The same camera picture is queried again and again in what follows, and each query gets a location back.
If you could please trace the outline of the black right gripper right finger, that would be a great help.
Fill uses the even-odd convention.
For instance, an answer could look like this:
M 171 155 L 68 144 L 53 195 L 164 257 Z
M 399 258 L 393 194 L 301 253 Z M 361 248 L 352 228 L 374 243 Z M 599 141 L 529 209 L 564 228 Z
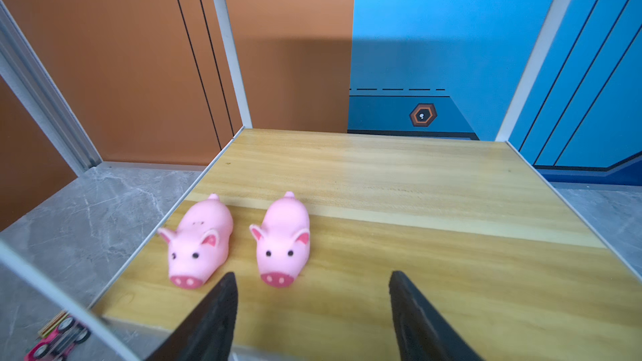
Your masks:
M 391 274 L 389 292 L 402 360 L 481 359 L 404 272 Z

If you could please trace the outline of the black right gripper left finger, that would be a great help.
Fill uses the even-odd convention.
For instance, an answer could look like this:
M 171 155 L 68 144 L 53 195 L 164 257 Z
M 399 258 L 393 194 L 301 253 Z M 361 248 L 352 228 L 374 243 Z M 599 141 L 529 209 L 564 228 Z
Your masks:
M 237 308 L 237 281 L 228 272 L 147 359 L 229 359 Z

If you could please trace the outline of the pink toy pig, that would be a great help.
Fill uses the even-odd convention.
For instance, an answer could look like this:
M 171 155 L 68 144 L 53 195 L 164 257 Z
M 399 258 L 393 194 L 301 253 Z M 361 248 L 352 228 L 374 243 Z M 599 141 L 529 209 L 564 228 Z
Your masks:
M 232 213 L 216 194 L 193 205 L 177 230 L 159 228 L 168 246 L 170 281 L 183 289 L 203 286 L 227 261 L 232 231 Z
M 261 279 L 271 287 L 289 287 L 309 260 L 311 231 L 305 205 L 286 192 L 267 209 L 262 224 L 252 224 L 249 230 L 257 242 Z

